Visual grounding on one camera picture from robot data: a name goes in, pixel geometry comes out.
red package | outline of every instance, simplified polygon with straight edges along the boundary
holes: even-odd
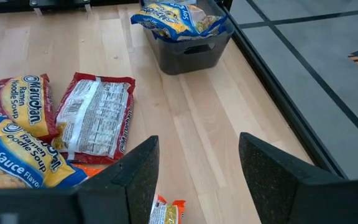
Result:
[[[58,131],[48,75],[0,80],[0,116],[13,120],[41,141],[50,142]]]
[[[52,146],[69,161],[112,164],[122,158],[135,80],[75,73],[56,113]]]

wooden floor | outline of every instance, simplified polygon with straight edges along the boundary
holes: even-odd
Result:
[[[160,137],[157,193],[185,199],[185,223],[260,223],[238,156],[249,132],[310,162],[231,40],[215,68],[164,75],[140,25],[137,4],[93,14],[0,14],[0,79],[47,73],[56,106],[75,72],[136,79],[128,149]]]

gray plastic bin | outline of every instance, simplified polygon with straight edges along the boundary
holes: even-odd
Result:
[[[207,15],[225,16],[224,11],[213,0],[198,0],[197,7],[204,10]],[[179,43],[155,39],[150,30],[144,30],[161,70],[168,75],[178,75],[211,68],[217,64],[234,32],[229,19],[224,25],[226,31],[215,37]]]

nutrition label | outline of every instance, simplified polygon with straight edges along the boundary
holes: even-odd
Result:
[[[63,152],[113,157],[124,119],[128,83],[80,80],[57,117]]]
[[[166,205],[160,205],[160,206],[155,207],[153,209],[153,215],[150,216],[149,224],[164,223],[166,212],[167,212]]]

beef flavor ramen package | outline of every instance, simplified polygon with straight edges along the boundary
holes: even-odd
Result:
[[[58,132],[48,76],[25,75],[0,80],[0,116],[13,120],[33,136],[50,142]]]
[[[112,164],[122,158],[135,80],[76,73],[60,103],[52,145],[69,161]]]
[[[86,178],[52,146],[0,117],[0,188],[72,187]]]
[[[207,16],[193,5],[155,3],[143,7],[131,17],[132,24],[141,24],[160,36],[174,41],[196,40],[224,32],[226,16]]]
[[[182,224],[185,202],[176,200],[169,205],[162,196],[154,195],[149,224]]]

